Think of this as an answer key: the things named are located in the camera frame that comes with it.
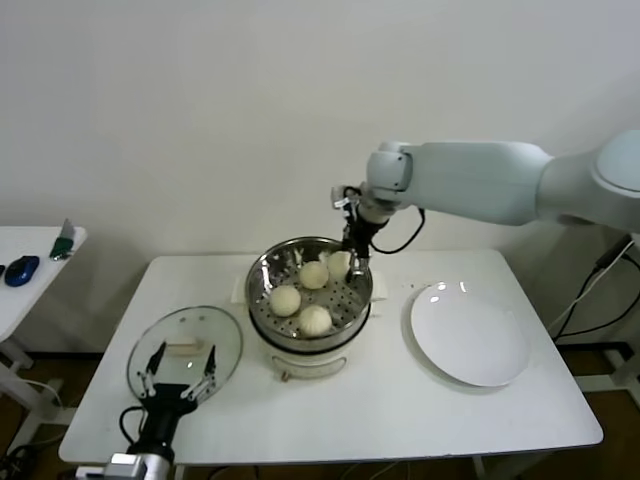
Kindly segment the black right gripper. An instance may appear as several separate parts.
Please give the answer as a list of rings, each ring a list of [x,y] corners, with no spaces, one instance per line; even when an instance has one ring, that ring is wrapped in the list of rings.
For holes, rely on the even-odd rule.
[[[363,277],[369,270],[370,244],[383,228],[382,223],[372,223],[361,217],[349,217],[343,230],[341,251],[351,254],[349,280]]]

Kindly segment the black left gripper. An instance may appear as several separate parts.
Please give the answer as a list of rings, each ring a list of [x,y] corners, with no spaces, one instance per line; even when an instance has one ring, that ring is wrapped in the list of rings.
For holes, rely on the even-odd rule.
[[[180,419],[194,412],[197,401],[208,399],[216,388],[216,346],[207,357],[202,375],[189,387],[184,384],[157,384],[155,375],[166,350],[163,341],[149,357],[145,368],[137,372],[138,394],[146,413],[141,433],[130,446],[131,453],[173,453],[172,443]]]

